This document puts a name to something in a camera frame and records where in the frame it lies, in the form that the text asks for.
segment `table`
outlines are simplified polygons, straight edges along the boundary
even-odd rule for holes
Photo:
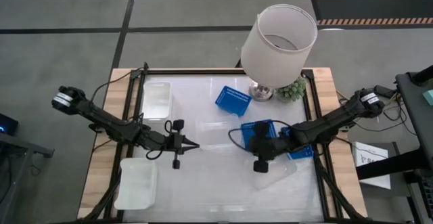
[[[314,75],[314,86],[317,91],[317,97],[321,108],[321,113],[326,114],[339,106],[338,98],[336,95],[336,89],[332,78],[330,68],[309,68],[313,71]],[[157,69],[160,71],[165,70],[184,70],[184,69]],[[230,70],[240,71],[241,68],[205,68],[197,69],[198,71],[209,71],[209,70]],[[114,69],[112,71],[111,81],[120,78],[122,75],[130,72],[131,69]],[[127,87],[129,84],[129,78],[119,80],[116,83],[112,83],[108,87],[106,96],[106,102],[104,110],[109,113],[121,118],[124,108],[125,97],[127,95]],[[316,117],[316,111],[313,92],[307,87],[306,94],[308,95],[308,102],[310,104],[311,118]],[[133,108],[135,105],[135,98],[137,97],[137,86],[133,89],[132,102],[129,108],[129,115],[132,115]],[[340,133],[339,137],[347,138],[345,133]],[[107,135],[99,134],[95,140],[95,146],[108,140]],[[84,217],[88,214],[92,208],[98,203],[99,199],[103,196],[107,190],[110,182],[110,175],[114,163],[114,154],[116,151],[116,143],[111,142],[101,147],[96,151],[91,158],[89,165],[89,171],[87,173],[87,179],[81,205],[78,211],[78,218]],[[329,147],[330,155],[332,157],[332,166],[334,168],[334,175],[336,183],[342,193],[346,196],[348,201],[355,207],[355,209],[364,216],[367,216],[359,180],[355,170],[355,164],[353,162],[352,153],[350,146],[347,143],[341,141],[335,141],[331,143]],[[326,199],[329,206],[329,213],[331,217],[336,216],[336,209],[334,208],[334,202],[332,194],[326,188]]]

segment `wooden table frame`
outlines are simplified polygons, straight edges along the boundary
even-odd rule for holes
[[[130,71],[131,69],[114,69],[110,80],[118,79]],[[244,71],[242,68],[170,68],[148,69],[145,74],[244,74]],[[128,119],[131,115],[137,117],[143,93],[142,89],[139,88],[143,88],[145,74],[140,76],[140,74],[132,73],[130,76],[126,76],[118,82],[110,84],[104,110],[123,119]],[[329,68],[305,68],[302,74],[307,78],[310,85],[307,86],[306,96],[303,98],[308,120],[314,120],[318,116],[335,110],[340,106]],[[345,133],[340,133],[338,136],[347,138]],[[107,141],[107,139],[108,137],[105,133],[99,134],[96,137],[95,146]],[[132,156],[133,147],[129,147],[125,154],[124,150],[127,148],[125,145],[116,145],[116,143],[112,142],[100,147],[98,151],[92,154],[78,218],[88,214],[108,189],[110,183],[113,183],[114,177],[117,175],[115,173],[118,172],[120,160],[126,156]],[[367,213],[350,146],[336,140],[330,144],[328,149],[325,149],[321,160],[348,201],[359,213],[366,216]],[[323,217],[325,219],[330,217],[346,217],[346,214],[335,201],[333,194],[321,177],[318,177],[318,188],[321,195]],[[122,211],[114,214],[111,210],[113,210],[112,200],[104,211],[104,218],[115,217],[118,220],[122,219]]]

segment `blue basket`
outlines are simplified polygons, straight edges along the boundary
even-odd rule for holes
[[[273,122],[271,122],[271,119],[261,120],[257,122],[269,122],[269,131],[266,134],[266,137],[277,137],[277,134],[275,133],[275,127],[273,126]],[[246,149],[248,149],[248,142],[255,135],[254,130],[252,129],[255,124],[256,122],[247,122],[241,125],[242,136],[244,137]]]
[[[289,127],[282,127],[281,132],[284,135],[289,136],[290,129],[289,129]],[[308,145],[307,147],[303,148],[302,150],[300,150],[296,153],[289,153],[288,156],[289,156],[289,158],[291,158],[293,160],[313,157],[313,149],[312,149],[311,145]]]
[[[250,102],[250,96],[228,86],[224,86],[215,104],[225,111],[243,116]]]

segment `black metal frame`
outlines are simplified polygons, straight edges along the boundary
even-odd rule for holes
[[[145,70],[143,72],[140,72],[140,74],[138,76],[136,74],[132,73],[130,75],[130,78],[129,78],[127,96],[125,99],[125,105],[124,105],[124,111],[123,111],[122,119],[126,120],[128,118],[128,113],[129,113],[130,105],[131,105],[131,98],[133,95],[134,83],[135,83],[135,80],[139,78],[137,100],[135,102],[135,108],[134,108],[134,114],[133,114],[133,118],[137,119],[137,117],[139,115],[139,109],[141,107],[141,98],[143,95],[143,85],[145,82],[145,76],[147,74],[148,75],[177,75],[177,74],[198,75],[198,74],[245,74],[245,72],[243,70],[238,70],[238,69],[193,69],[192,68],[192,69],[172,69],[172,70],[171,69],[149,69],[149,70]],[[317,95],[313,71],[306,69],[306,70],[302,71],[302,74],[309,80],[309,83],[311,86],[311,92],[313,95],[313,101],[315,104],[316,115],[321,116],[320,105],[318,104],[319,98]],[[302,101],[304,104],[306,117],[308,120],[311,120],[312,118],[311,118],[310,105],[309,105],[309,99],[308,99],[307,94],[304,95],[304,97],[302,98]],[[331,160],[331,155],[329,153],[329,149],[324,148],[323,150],[325,150],[325,152],[326,152],[324,154],[324,157],[325,157],[325,161],[327,163],[326,164],[327,165],[326,166],[327,171],[330,174],[331,178],[335,181],[334,170],[332,168],[332,163],[331,163],[332,160]],[[112,176],[110,178],[110,186],[112,186],[113,184],[116,183],[116,180],[117,180],[116,178],[117,178],[117,176],[119,176],[118,172],[119,172],[119,166],[120,166],[122,152],[123,152],[123,146],[118,144],[116,147],[116,153],[114,155],[114,163],[113,163],[113,168],[112,168]],[[133,146],[129,146],[128,150],[127,150],[127,157],[132,157],[132,155],[133,155]],[[330,218],[329,207],[327,205],[325,185],[324,185],[323,179],[320,175],[317,175],[317,187],[319,189],[319,195],[320,195],[320,199],[321,199],[323,218],[326,221]],[[113,197],[111,197],[109,199],[108,204],[105,208],[105,211],[104,211],[104,218],[105,219],[112,219],[111,218],[112,203],[113,203]],[[341,213],[341,207],[338,204],[338,202],[336,201],[335,197],[334,197],[334,204],[335,204],[337,218],[342,217],[342,215],[338,216],[338,213]],[[117,221],[122,221],[123,214],[124,214],[123,210],[118,210],[115,219]]]

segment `succulent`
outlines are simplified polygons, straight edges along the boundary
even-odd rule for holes
[[[291,85],[277,89],[277,97],[283,102],[294,102],[304,96],[305,85],[306,80],[299,76]]]

